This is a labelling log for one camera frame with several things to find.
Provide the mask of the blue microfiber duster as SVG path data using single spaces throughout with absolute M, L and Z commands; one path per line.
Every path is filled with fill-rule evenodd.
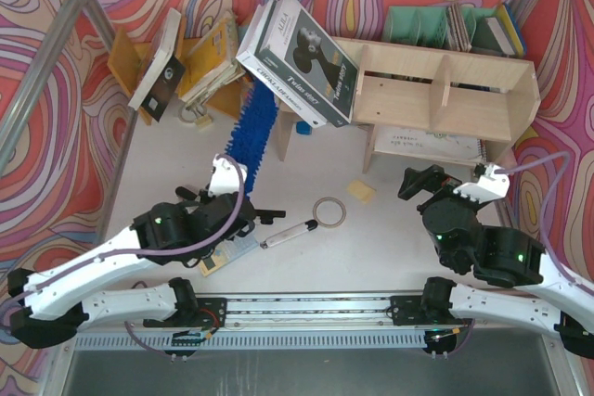
M 246 197 L 254 189 L 277 115 L 278 106 L 274 93 L 260 80 L 255 79 L 225 150 L 226 155 L 247 169 L 244 180 Z

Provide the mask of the black T-shaped plastic part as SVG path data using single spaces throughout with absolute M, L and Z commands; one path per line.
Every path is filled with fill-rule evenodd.
M 272 225 L 276 219 L 286 217 L 286 212 L 280 210 L 257 209 L 255 213 L 259 223 L 262 225 Z

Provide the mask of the masking tape roll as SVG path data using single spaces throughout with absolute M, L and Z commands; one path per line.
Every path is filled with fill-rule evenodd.
M 335 197 L 323 197 L 314 204 L 312 215 L 321 227 L 335 229 L 344 223 L 347 210 L 343 202 L 339 199 Z

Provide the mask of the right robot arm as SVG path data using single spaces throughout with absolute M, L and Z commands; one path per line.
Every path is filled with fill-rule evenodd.
M 593 284 L 560 263 L 545 238 L 519 229 L 481 224 L 479 210 L 504 198 L 510 171 L 479 164 L 470 182 L 432 165 L 407 168 L 398 197 L 421 191 L 417 207 L 441 265 L 473 274 L 491 287 L 481 291 L 443 277 L 426 280 L 420 295 L 393 297 L 388 312 L 396 326 L 454 325 L 483 319 L 557 339 L 570 353 L 593 356 Z

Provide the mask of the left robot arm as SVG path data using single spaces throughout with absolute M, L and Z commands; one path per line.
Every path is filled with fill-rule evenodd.
M 218 154 L 211 181 L 198 198 L 158 203 L 113 238 L 50 270 L 10 272 L 6 304 L 17 309 L 5 330 L 31 348 L 44 349 L 99 324 L 141 320 L 148 327 L 218 325 L 186 279 L 145 288 L 109 287 L 170 263 L 200 262 L 220 243 L 248 235 L 256 218 L 247 197 L 250 178 L 246 165 Z

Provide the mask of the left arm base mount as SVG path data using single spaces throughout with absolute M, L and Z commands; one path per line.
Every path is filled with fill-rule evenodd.
M 159 321 L 145 319 L 143 327 L 200 327 L 210 329 L 223 327 L 226 321 L 227 299 L 222 297 L 197 297 L 182 300 L 175 305 L 175 312 L 168 318 Z

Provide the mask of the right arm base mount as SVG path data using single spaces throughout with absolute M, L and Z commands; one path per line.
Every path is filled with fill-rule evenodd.
M 466 326 L 469 318 L 456 318 L 446 310 L 421 308 L 421 295 L 391 296 L 386 309 L 394 326 Z

